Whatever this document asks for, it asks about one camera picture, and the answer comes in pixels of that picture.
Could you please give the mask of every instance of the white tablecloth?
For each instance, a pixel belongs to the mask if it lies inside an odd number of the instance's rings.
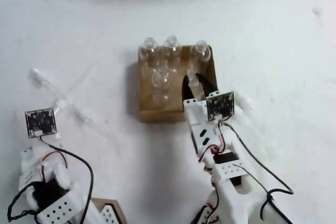
[[[189,223],[212,190],[186,123],[137,119],[137,46],[145,37],[206,40],[218,87],[237,91],[230,121],[252,151],[295,191],[275,196],[294,223],[334,223],[336,0],[0,0],[0,222],[17,193],[24,111],[56,97],[31,68],[90,113],[57,115],[70,151],[95,172],[93,196],[116,199],[128,223]],[[88,172],[70,167],[83,188]],[[268,188],[280,186],[255,165]],[[15,213],[27,207],[24,201]],[[16,223],[34,223],[31,217]]]

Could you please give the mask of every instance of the glass vial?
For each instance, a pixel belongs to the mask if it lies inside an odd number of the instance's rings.
[[[180,67],[182,46],[175,36],[169,36],[162,45],[162,55],[165,65],[172,72],[177,73]]]
[[[208,64],[211,58],[211,51],[204,40],[199,40],[196,45],[190,48],[188,68],[206,76]]]
[[[194,98],[197,101],[202,101],[205,99],[204,91],[202,84],[199,82],[195,72],[192,69],[189,69],[187,72],[187,76],[189,79],[189,87],[193,92]]]
[[[156,106],[165,106],[169,100],[169,87],[172,83],[172,73],[167,68],[159,68],[152,75],[152,100]]]
[[[161,64],[160,46],[155,39],[146,38],[139,47],[140,60],[142,61],[142,71],[146,76],[151,76]]]

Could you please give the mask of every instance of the cable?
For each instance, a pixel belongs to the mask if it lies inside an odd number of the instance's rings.
[[[84,211],[83,211],[83,214],[82,214],[82,218],[80,219],[80,222],[79,224],[83,224],[84,223],[84,220],[85,220],[85,216],[86,216],[86,213],[88,211],[88,208],[89,208],[89,204],[90,204],[90,199],[91,199],[91,195],[92,195],[92,189],[93,189],[93,170],[92,170],[92,167],[90,166],[90,164],[84,160],[83,158],[81,158],[80,156],[77,156],[76,154],[72,153],[72,152],[69,152],[67,150],[63,150],[61,148],[58,148],[58,147],[55,147],[51,144],[48,144],[46,142],[44,142],[42,140],[42,137],[41,136],[38,136],[38,139],[40,139],[43,143],[45,143],[46,145],[48,145],[49,147],[55,149],[56,151],[59,151],[59,152],[63,152],[63,153],[66,153],[80,161],[82,161],[88,168],[89,168],[89,171],[90,171],[90,175],[91,175],[91,182],[90,182],[90,189],[89,189],[89,194],[88,194],[88,198],[87,198],[87,201],[86,201],[86,205],[85,205],[85,208],[84,208]]]
[[[216,203],[215,207],[212,209],[212,211],[210,212],[210,214],[208,215],[208,217],[206,218],[205,224],[214,223],[214,222],[209,222],[209,221],[210,221],[212,215],[214,214],[214,212],[217,210],[217,208],[219,206],[219,194],[218,194],[218,190],[217,190],[217,187],[214,184],[213,184],[213,186],[215,187],[215,191],[216,191],[216,195],[217,195],[217,203]]]
[[[21,212],[21,214],[19,215],[16,215],[16,216],[12,216],[12,209],[13,209],[13,206],[15,205],[15,203],[20,199],[21,195],[31,186],[37,186],[39,184],[41,184],[42,182],[37,182],[37,181],[34,181],[34,182],[31,182],[29,183],[28,185],[26,185],[24,188],[22,188],[18,194],[14,197],[14,199],[12,200],[11,204],[9,204],[8,206],[8,210],[7,210],[7,219],[8,219],[8,222],[11,222],[12,220],[18,220],[26,215],[36,215],[38,214],[37,211],[34,211],[34,210],[23,210]]]
[[[205,149],[205,151],[203,152],[203,154],[201,155],[201,157],[198,159],[198,162],[202,162],[202,161],[203,161],[203,158],[204,158],[204,155],[205,155],[206,151],[207,151],[208,149],[210,149],[210,148],[213,148],[213,149],[212,149],[212,152],[213,152],[214,155],[218,155],[219,153],[223,153],[223,152],[224,152],[225,147],[226,147],[226,143],[225,143],[225,139],[224,139],[224,136],[223,136],[223,134],[222,134],[222,131],[221,131],[221,127],[220,127],[221,125],[220,125],[220,124],[221,124],[222,122],[224,122],[224,121],[229,120],[230,117],[231,117],[231,116],[228,116],[228,117],[225,118],[225,119],[220,119],[220,120],[218,121],[218,123],[217,123],[217,127],[218,127],[219,132],[220,132],[219,139],[220,139],[221,142],[222,142],[223,149],[220,150],[219,147],[218,147],[216,144],[210,144],[210,145]]]
[[[221,151],[219,151],[219,153],[224,153],[224,151],[225,151],[225,147],[226,147],[226,143],[225,143],[225,139],[224,139],[224,135],[223,135],[223,133],[222,133],[222,131],[221,131],[221,124],[222,124],[222,122],[224,122],[224,121],[227,121],[227,120],[229,120],[230,119],[230,115],[227,117],[227,118],[225,118],[225,119],[220,119],[220,120],[218,120],[218,123],[217,123],[217,127],[218,127],[218,130],[219,130],[219,139],[221,140],[221,142],[222,142],[222,146],[223,146],[223,149],[221,150]]]
[[[198,159],[198,162],[202,162],[203,161],[203,158],[204,158],[204,155],[206,153],[206,151],[210,148],[213,148],[212,151],[214,152],[214,154],[218,154],[219,153],[219,147],[216,145],[216,144],[210,144],[206,149],[205,151],[203,152],[203,154],[200,156],[200,158]]]
[[[270,169],[268,169],[261,161],[259,161],[259,159],[257,159],[257,157],[255,155],[253,155],[253,153],[249,150],[249,148],[246,146],[246,144],[243,142],[243,140],[240,138],[240,136],[238,135],[238,133],[235,131],[235,129],[228,123],[222,122],[222,124],[226,127],[229,127],[237,136],[238,140],[241,142],[241,144],[243,145],[243,147],[245,148],[245,150],[248,152],[248,154],[263,168],[265,169],[270,175],[272,175],[277,181],[279,181],[283,186],[285,186],[288,190],[283,190],[280,188],[275,188],[272,189],[270,191],[267,191],[267,199],[266,201],[263,203],[263,205],[260,208],[260,218],[261,220],[264,220],[263,217],[263,212],[264,212],[264,208],[267,205],[267,203],[269,203],[273,209],[284,219],[284,221],[288,224],[292,224],[292,222],[288,219],[288,217],[280,211],[280,209],[273,203],[273,196],[271,195],[272,193],[275,192],[281,192],[281,193],[285,193],[285,194],[290,194],[293,195],[294,191],[284,182],[282,181],[282,179],[280,179],[277,175],[275,175]]]
[[[259,181],[259,180],[257,180],[256,179],[256,177],[255,176],[253,176],[247,169],[245,169],[244,167],[242,167],[242,166],[240,166],[240,165],[236,165],[236,164],[233,164],[234,166],[237,166],[237,167],[240,167],[241,169],[243,169],[244,171],[246,171],[246,173],[248,174],[248,175],[250,175],[264,190],[265,190],[265,192],[266,193],[268,193],[268,191],[267,191],[267,189],[266,189],[266,187],[265,186],[263,186],[263,184]]]

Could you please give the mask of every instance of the white 3d-printed part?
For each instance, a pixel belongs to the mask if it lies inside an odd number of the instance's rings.
[[[202,215],[200,216],[200,219],[198,220],[197,224],[204,224],[206,223],[206,219],[208,218],[208,215],[211,213],[211,209],[210,207],[206,207],[204,208]],[[216,212],[214,212],[214,214],[210,217],[209,222],[212,223],[214,222],[216,219],[218,218],[218,216],[216,216]],[[221,224],[220,220],[217,220],[215,222],[216,224]]]
[[[103,210],[101,211],[101,216],[104,219],[104,223],[108,224],[119,224],[119,221],[116,217],[116,213],[114,212],[111,206],[104,206]]]
[[[55,201],[37,217],[42,224],[64,224],[76,214],[82,211],[83,206],[79,200],[80,196],[75,190],[69,191],[59,200]]]
[[[241,160],[234,160],[230,162],[225,162],[223,164],[216,164],[213,168],[213,176],[217,182],[220,182],[224,179],[234,178],[238,176],[246,175],[246,171],[241,169],[238,166],[243,166]]]

